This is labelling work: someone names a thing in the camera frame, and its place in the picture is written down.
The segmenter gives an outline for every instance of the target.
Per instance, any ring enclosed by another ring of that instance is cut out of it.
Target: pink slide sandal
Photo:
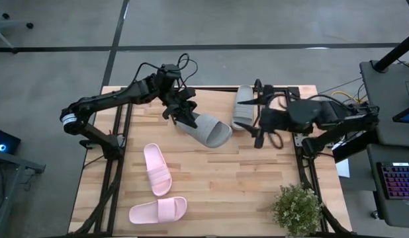
[[[133,224],[153,224],[178,221],[187,211],[187,201],[182,197],[158,199],[134,206],[129,218]]]
[[[144,159],[146,160],[147,174],[153,193],[156,196],[167,194],[172,186],[172,177],[159,146],[155,143],[146,145],[144,147]]]

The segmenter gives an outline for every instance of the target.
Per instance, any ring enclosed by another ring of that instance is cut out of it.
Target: wooden tabletop
[[[298,87],[302,98],[317,93],[314,85]],[[102,93],[119,89],[104,87]],[[203,90],[196,93],[192,98],[198,104],[195,112],[208,113],[230,124],[235,93]],[[267,140],[262,149],[254,149],[254,139],[247,132],[236,131],[226,144],[210,149],[176,128],[171,120],[164,120],[163,110],[158,99],[134,105],[113,235],[285,235],[286,229],[272,220],[270,205],[280,193],[280,185],[300,183],[291,134],[279,132],[284,148],[278,150]],[[115,113],[115,108],[98,112],[95,126],[108,133]],[[159,145],[173,179],[170,192],[163,198],[182,196],[188,201],[187,213],[177,222],[133,225],[128,220],[131,207],[157,199],[150,190],[143,156],[143,148],[149,143]],[[101,154],[101,149],[92,149],[85,162]],[[79,228],[97,205],[105,164],[105,159],[101,159],[83,171],[69,231]],[[334,160],[322,156],[315,160],[315,165],[325,205],[351,230]],[[103,224],[107,224],[107,218],[104,216]]]

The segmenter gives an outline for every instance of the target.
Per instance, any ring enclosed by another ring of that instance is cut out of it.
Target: gray floor
[[[16,46],[110,46],[122,0],[0,0],[0,6],[13,19],[35,25],[5,31]],[[385,43],[408,35],[405,0],[131,0],[120,45]],[[324,91],[360,77],[359,62],[389,50],[187,51],[199,63],[188,84],[240,85],[260,78]],[[109,85],[129,84],[143,61],[175,63],[183,52],[118,52]],[[58,118],[69,103],[99,92],[108,58],[109,52],[0,53],[0,128],[22,139],[19,154],[47,164],[31,190],[18,193],[9,237],[67,231],[85,150],[77,144],[80,138],[63,132]],[[151,72],[144,68],[140,76]],[[360,84],[341,90],[355,94]],[[344,194],[354,231],[409,237],[409,229],[369,217],[375,209],[371,193],[344,189]]]

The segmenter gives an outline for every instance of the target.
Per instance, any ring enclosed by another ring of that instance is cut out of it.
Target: rgb keyboard
[[[409,163],[378,163],[387,199],[409,200]]]

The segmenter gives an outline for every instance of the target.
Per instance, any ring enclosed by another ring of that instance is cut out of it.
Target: green plant
[[[305,236],[318,230],[322,218],[317,195],[300,184],[281,186],[281,195],[272,205],[274,220],[289,230],[289,235]]]

